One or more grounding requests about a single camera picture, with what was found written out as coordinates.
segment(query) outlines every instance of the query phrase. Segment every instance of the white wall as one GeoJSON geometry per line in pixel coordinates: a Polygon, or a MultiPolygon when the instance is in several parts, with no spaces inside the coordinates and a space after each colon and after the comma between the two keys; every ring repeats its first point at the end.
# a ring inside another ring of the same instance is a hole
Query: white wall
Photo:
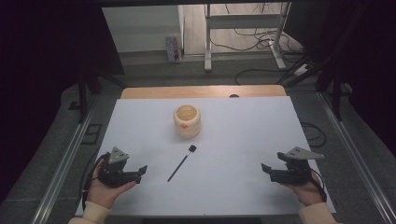
{"type": "Polygon", "coordinates": [[[181,46],[179,6],[104,7],[118,52],[166,50],[165,37],[177,34],[181,46]]]}

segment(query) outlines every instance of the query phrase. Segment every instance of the aluminum rail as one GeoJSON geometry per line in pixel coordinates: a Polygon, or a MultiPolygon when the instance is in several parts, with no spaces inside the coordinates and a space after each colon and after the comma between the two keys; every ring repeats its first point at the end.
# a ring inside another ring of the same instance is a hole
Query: aluminum rail
{"type": "Polygon", "coordinates": [[[91,121],[91,117],[93,111],[96,107],[98,100],[98,96],[93,95],[90,101],[90,107],[86,118],[78,125],[76,132],[67,147],[64,156],[58,168],[51,179],[49,186],[47,187],[46,193],[41,199],[40,205],[37,207],[35,211],[35,215],[31,223],[33,224],[44,224],[47,222],[50,212],[52,210],[53,205],[55,205],[56,199],[58,197],[59,192],[61,191],[62,185],[64,184],[64,180],[66,179],[67,173],[70,169],[70,165],[73,162],[73,159],[76,156],[78,151],[78,146],[81,143],[82,137],[88,127],[88,124],[91,121]]]}
{"type": "Polygon", "coordinates": [[[323,106],[332,122],[334,129],[337,131],[341,141],[343,142],[346,151],[349,155],[349,158],[352,160],[352,163],[354,164],[356,170],[358,171],[358,174],[360,175],[363,184],[365,185],[369,194],[371,195],[375,203],[375,206],[377,207],[382,218],[384,218],[385,223],[396,224],[396,216],[394,209],[392,208],[392,205],[390,204],[384,191],[376,182],[367,164],[364,162],[364,159],[359,153],[358,148],[356,147],[352,138],[347,132],[344,123],[338,121],[337,117],[332,112],[331,102],[329,98],[325,93],[322,92],[318,92],[318,97],[320,101],[323,103],[323,106]]]}

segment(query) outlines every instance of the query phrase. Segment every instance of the dark background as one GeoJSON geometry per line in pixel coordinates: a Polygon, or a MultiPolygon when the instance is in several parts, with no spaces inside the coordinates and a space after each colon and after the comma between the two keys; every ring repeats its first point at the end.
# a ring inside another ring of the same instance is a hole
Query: dark background
{"type": "MultiPolygon", "coordinates": [[[[352,7],[349,1],[330,4],[315,51],[319,60],[332,50],[352,7]]],[[[62,92],[81,74],[96,76],[92,68],[123,71],[101,8],[29,1],[0,8],[3,201],[53,122],[62,92]]],[[[335,69],[353,89],[350,103],[394,154],[395,9],[393,1],[371,3],[335,69]]]]}

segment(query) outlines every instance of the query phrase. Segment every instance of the sleeve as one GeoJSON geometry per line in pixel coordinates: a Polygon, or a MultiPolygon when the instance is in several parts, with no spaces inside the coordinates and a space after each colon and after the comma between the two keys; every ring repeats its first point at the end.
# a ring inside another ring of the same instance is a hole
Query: sleeve
{"type": "Polygon", "coordinates": [[[316,203],[299,211],[300,219],[304,224],[336,224],[326,203],[316,203]]]}
{"type": "Polygon", "coordinates": [[[87,201],[85,205],[82,217],[73,217],[70,219],[69,224],[102,224],[110,213],[110,209],[96,203],[87,201]]]}

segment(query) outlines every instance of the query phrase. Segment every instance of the metal frame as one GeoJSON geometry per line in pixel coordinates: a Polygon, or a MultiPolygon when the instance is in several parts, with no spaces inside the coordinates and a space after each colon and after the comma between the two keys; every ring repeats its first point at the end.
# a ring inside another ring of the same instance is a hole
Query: metal frame
{"type": "Polygon", "coordinates": [[[361,177],[364,186],[367,188],[370,196],[372,197],[379,214],[384,218],[385,223],[392,224],[396,223],[396,214],[390,201],[382,190],[381,186],[375,180],[375,177],[370,172],[370,168],[365,163],[363,157],[359,153],[359,149],[356,147],[352,137],[349,135],[347,128],[344,126],[342,121],[339,121],[337,117],[332,112],[332,103],[327,97],[326,93],[318,92],[318,98],[322,102],[327,115],[340,137],[349,158],[352,160],[353,165],[356,168],[359,176],[361,177]]]}
{"type": "Polygon", "coordinates": [[[288,15],[290,2],[282,7],[280,14],[268,15],[210,15],[210,4],[206,6],[206,41],[205,41],[205,71],[212,70],[212,44],[210,31],[215,29],[254,29],[254,28],[277,28],[274,41],[270,41],[271,51],[276,60],[277,67],[285,70],[282,55],[279,52],[279,39],[282,35],[288,15]]]}

